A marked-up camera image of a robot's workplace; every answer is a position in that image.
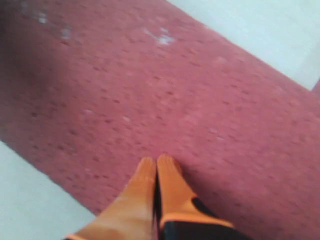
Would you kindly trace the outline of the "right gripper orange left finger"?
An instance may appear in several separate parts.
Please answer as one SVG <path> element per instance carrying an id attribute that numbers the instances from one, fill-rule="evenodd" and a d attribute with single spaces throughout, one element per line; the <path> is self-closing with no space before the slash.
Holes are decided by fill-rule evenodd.
<path id="1" fill-rule="evenodd" d="M 156 163 L 144 157 L 124 190 L 92 222 L 67 240 L 151 240 L 153 238 Z"/>

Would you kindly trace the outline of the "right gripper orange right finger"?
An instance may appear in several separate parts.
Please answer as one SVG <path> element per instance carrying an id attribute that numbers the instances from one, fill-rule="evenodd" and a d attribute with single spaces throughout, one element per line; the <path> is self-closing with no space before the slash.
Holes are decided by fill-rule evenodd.
<path id="1" fill-rule="evenodd" d="M 157 158 L 159 238 L 161 240 L 249 240 L 213 213 L 185 181 L 177 160 Z"/>

